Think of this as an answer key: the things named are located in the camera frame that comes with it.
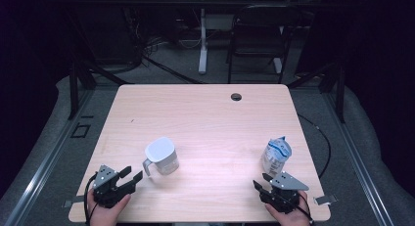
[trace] table surface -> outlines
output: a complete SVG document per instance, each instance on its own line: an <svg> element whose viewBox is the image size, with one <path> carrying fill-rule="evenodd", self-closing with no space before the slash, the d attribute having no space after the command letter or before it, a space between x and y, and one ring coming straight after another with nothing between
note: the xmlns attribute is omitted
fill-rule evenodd
<svg viewBox="0 0 415 226"><path fill-rule="evenodd" d="M242 100L233 101L239 93ZM203 84L124 85L119 87L93 156L78 190L101 164L132 172L143 170L145 148L166 136L175 145L180 166L170 175L152 175L137 183L120 222L264 222L275 221L260 201L253 180L262 179L260 157L271 138L286 137L293 149L284 170L309 187L316 221L330 217L300 122L285 85ZM69 219L85 220L82 203Z"/></svg>

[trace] dark background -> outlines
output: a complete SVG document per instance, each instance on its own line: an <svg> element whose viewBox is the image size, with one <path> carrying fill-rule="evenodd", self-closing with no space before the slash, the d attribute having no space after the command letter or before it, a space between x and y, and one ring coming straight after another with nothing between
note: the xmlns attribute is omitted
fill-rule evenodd
<svg viewBox="0 0 415 226"><path fill-rule="evenodd" d="M298 67L298 72L313 71L342 59L346 86L357 95L373 123L384 163L412 196L414 1L322 0L369 8L357 16L315 13ZM55 84L69 75L73 62L81 58L97 64L139 63L140 42L131 36L135 22L145 23L139 29L142 41L146 33L159 30L174 42L174 18L186 16L185 10L168 15L163 10L143 11L134 14L134 22L126 23L125 10L120 8L70 10L74 19L64 9L43 0L0 0L1 195L34 146L56 103ZM111 52L113 48L108 46L122 50Z"/></svg>

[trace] gray carpet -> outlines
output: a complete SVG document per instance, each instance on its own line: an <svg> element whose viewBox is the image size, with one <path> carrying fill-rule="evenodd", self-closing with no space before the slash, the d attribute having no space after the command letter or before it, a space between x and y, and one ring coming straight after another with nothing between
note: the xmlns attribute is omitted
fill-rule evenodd
<svg viewBox="0 0 415 226"><path fill-rule="evenodd" d="M198 74L199 47L189 49L165 43L158 46L157 51L151 54L151 58L203 82L226 83L225 46L220 37L210 39L207 74L205 75ZM285 84L295 80L294 70L300 49L301 38L293 43L290 60L287 64L287 73L283 81ZM241 60L240 66L245 66L244 60ZM264 68L273 70L272 66L266 64ZM69 81L65 78L58 83L60 98L54 113L21 173L0 201L0 224L6 224L31 178L38 167L42 165L42 161L59 143L60 135L66 127L71 127L72 130L66 135L67 139L62 143L62 152L57 157L58 161L53 166L53 171L47 176L47 181L38 196L35 196L34 204L26 208L27 214L23 216L22 222L24 225L76 225L69 222L69 208L63 208L62 204L65 200L70 200L77 192L116 93L116 86L112 82L99 74L95 76L99 86L92 92L81 91L81 94L85 95L84 98L88 100L85 99L86 101L81 103L82 110L75 120L70 122L72 126L69 126L67 121L70 108ZM117 76L138 84L185 83L166 71L151 64L148 65L146 61L139 68L118 73ZM327 99L329 98L330 101L331 95L322 95L317 91L318 80L316 78L314 81L306 83L305 87L291 90L298 113L318 125L327 135L332 147L330 163L321 178L321 183L324 192L328 195L336 195L339 201L330 206L331 218L326 222L317 223L317 225L379 225L379 220L368 201L367 196L370 193L365 193L362 188L361 180L358 179L347 154L347 145L343 134L336 123L336 118L331 116L332 107L327 103ZM392 180L388 169L381 162L376 134L364 110L359 106L358 100L348 90L346 90L345 118L346 128L384 200L394 225L413 225L415 222L415 200ZM313 125L302 118L300 118L300 122L317 172L320 173L328 157L328 144ZM85 138L70 138L73 125L78 123L90 125L87 135Z"/></svg>

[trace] white mug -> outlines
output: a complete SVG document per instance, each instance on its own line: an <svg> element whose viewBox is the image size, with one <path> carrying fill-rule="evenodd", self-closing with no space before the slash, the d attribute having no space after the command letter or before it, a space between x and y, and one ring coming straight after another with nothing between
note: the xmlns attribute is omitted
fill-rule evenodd
<svg viewBox="0 0 415 226"><path fill-rule="evenodd" d="M149 165L151 163L156 165L162 175L170 174L179 167L173 142L167 137L161 137L148 145L146 156L147 159L143 161L143 167L148 176L150 176Z"/></svg>

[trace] office chair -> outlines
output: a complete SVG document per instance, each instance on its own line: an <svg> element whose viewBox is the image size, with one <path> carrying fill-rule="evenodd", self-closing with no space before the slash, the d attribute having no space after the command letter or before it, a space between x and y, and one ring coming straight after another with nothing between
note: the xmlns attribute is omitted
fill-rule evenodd
<svg viewBox="0 0 415 226"><path fill-rule="evenodd" d="M232 22L226 63L231 83L233 57L282 59L281 83L292 35L301 20L301 11L286 5L249 5L238 11Z"/></svg>

